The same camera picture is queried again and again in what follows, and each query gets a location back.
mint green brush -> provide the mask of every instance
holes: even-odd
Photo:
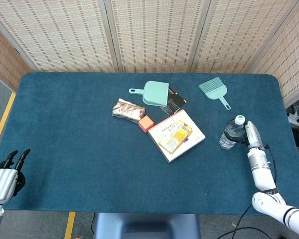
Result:
[[[231,109],[228,102],[224,98],[224,95],[227,93],[227,87],[219,77],[200,84],[198,87],[205,93],[208,98],[212,100],[219,99],[227,110]]]

orange sponge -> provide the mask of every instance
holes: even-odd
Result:
[[[145,133],[147,133],[148,130],[154,126],[154,122],[148,116],[145,116],[139,120],[139,126]]]

bottle cap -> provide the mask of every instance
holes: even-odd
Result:
[[[242,115],[238,115],[235,118],[235,124],[242,125],[245,122],[245,117]]]

plastic bottle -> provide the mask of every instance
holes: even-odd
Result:
[[[233,119],[226,125],[224,131],[228,132],[230,136],[242,137],[245,133],[244,130],[245,120],[246,120],[245,117],[242,115],[236,116],[235,119]],[[234,147],[235,144],[236,142],[229,140],[224,133],[221,135],[219,139],[219,145],[223,149],[231,149],[232,147]]]

table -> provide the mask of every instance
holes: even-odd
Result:
[[[229,111],[198,88],[216,76],[228,88]],[[144,106],[128,89],[148,80],[169,82],[206,135],[170,164],[137,124],[111,116],[118,98]],[[158,107],[146,108],[154,123],[167,117]],[[223,150],[218,144],[226,123],[238,114],[252,120],[263,143],[270,144],[280,192],[299,208],[299,155],[273,76],[28,73],[0,143],[0,161],[13,150],[31,149],[22,169],[26,186],[5,209],[241,214],[257,191],[248,150],[244,145]]]

